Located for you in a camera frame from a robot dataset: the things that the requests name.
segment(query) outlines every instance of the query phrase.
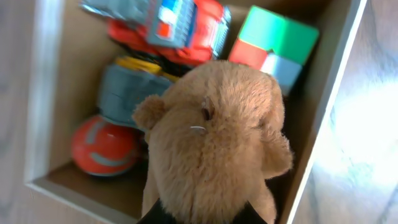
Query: brown fur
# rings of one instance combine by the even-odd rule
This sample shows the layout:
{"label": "brown fur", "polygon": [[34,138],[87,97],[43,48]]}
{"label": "brown fur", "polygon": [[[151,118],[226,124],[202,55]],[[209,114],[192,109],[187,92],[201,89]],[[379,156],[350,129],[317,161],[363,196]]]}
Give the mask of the brown fur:
{"label": "brown fur", "polygon": [[[201,109],[209,102],[206,121]],[[271,76],[244,65],[208,62],[162,97],[148,97],[133,118],[147,130],[149,143],[142,215],[160,197],[183,223],[230,222],[246,202],[267,223],[274,222],[274,199],[264,179],[287,172],[292,153],[280,132],[284,106]]]}

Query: teddy bear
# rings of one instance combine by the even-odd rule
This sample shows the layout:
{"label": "teddy bear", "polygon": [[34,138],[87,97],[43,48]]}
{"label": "teddy bear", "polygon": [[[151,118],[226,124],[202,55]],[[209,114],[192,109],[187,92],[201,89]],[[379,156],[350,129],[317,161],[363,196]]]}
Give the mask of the teddy bear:
{"label": "teddy bear", "polygon": [[160,199],[180,223],[230,223],[250,203],[268,224],[276,210],[265,179],[293,154],[281,130],[284,104],[270,75],[228,61],[188,72],[132,115],[146,131],[149,168],[142,216]]}

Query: box side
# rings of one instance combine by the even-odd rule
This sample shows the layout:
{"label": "box side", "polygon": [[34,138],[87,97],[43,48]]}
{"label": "box side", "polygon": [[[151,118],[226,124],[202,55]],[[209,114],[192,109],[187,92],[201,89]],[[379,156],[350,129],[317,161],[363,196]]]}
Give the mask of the box side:
{"label": "box side", "polygon": [[[291,136],[296,134],[291,139],[292,147],[303,151],[296,153],[298,164],[293,171],[294,179],[289,185],[280,223],[293,222],[313,160],[322,149],[317,136],[322,134],[322,127],[328,121],[365,4],[366,0],[333,1],[318,21],[322,38],[305,77],[304,89],[296,92],[301,97],[297,103],[302,106],[297,107],[300,109],[295,111],[295,116],[291,116],[292,119],[301,118],[301,122],[311,126],[304,132],[301,130],[303,125],[286,130]],[[307,140],[300,140],[302,136],[297,133],[306,133]]]}

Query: brown teddy bear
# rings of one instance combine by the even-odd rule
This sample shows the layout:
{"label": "brown teddy bear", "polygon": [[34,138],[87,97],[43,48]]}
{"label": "brown teddy bear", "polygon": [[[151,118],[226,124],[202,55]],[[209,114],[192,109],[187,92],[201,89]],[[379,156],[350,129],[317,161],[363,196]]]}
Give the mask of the brown teddy bear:
{"label": "brown teddy bear", "polygon": [[284,105],[270,75],[225,61],[188,72],[133,114],[146,131],[149,169],[142,216],[158,198],[182,223],[228,223],[250,203],[276,218],[264,179],[292,167],[281,133]]}

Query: wood surface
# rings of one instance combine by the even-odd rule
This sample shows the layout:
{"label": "wood surface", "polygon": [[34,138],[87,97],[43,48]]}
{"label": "wood surface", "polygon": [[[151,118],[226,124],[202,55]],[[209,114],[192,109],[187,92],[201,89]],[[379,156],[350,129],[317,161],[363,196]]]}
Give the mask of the wood surface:
{"label": "wood surface", "polygon": [[[368,2],[295,223],[398,222],[396,10]],[[0,223],[101,223],[23,183],[33,15],[34,1],[0,2]]]}

